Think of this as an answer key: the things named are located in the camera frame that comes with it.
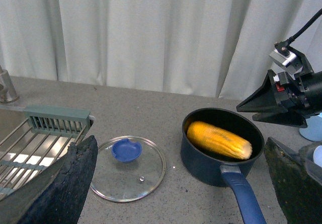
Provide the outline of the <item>left gripper black foreground left finger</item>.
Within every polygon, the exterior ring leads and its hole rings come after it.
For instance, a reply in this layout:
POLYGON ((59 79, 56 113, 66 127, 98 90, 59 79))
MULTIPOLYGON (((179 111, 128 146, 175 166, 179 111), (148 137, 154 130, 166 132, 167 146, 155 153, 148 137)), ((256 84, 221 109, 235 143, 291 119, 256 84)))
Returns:
POLYGON ((93 135, 1 200, 1 223, 77 223, 98 155, 93 135))

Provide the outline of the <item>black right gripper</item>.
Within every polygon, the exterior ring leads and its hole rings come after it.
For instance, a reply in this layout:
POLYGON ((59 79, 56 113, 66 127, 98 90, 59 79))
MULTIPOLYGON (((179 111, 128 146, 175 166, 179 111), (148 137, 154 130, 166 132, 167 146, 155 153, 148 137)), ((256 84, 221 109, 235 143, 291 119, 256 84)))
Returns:
POLYGON ((236 106, 256 112, 254 121, 307 128, 306 118, 321 113, 321 72, 298 74, 268 70, 263 84, 236 106))

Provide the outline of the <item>left gripper black foreground right finger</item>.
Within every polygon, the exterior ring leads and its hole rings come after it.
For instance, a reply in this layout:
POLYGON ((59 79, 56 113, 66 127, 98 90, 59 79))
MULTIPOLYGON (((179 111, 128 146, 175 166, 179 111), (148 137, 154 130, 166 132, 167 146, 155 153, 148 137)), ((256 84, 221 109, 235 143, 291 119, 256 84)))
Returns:
POLYGON ((321 223, 321 167, 313 162, 315 142, 298 152, 267 139, 264 155, 278 203, 288 223, 321 223))

